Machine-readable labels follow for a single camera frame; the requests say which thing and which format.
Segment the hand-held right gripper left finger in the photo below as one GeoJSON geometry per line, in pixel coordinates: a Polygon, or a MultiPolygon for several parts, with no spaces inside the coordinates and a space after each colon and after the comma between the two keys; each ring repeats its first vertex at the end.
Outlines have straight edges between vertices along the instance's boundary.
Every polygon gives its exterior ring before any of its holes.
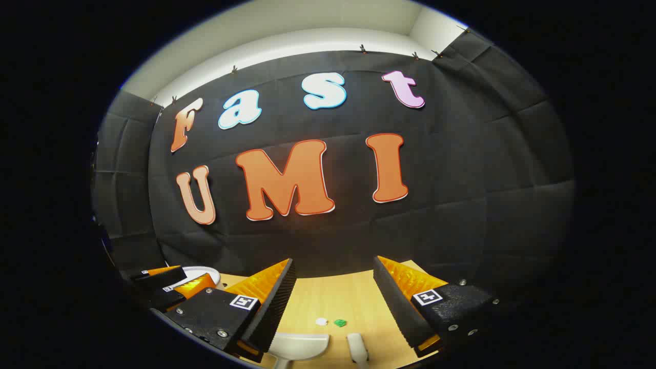
{"type": "Polygon", "coordinates": [[[162,314],[214,350],[260,362],[296,282],[296,267],[288,258],[223,290],[201,292],[162,314]]]}

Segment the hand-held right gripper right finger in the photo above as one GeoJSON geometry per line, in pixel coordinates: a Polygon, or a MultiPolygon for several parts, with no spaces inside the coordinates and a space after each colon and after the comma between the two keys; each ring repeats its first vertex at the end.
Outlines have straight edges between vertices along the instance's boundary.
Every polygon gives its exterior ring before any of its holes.
{"type": "Polygon", "coordinates": [[[419,358],[473,340],[498,314],[497,296],[380,255],[374,257],[373,278],[403,338],[419,358]]]}

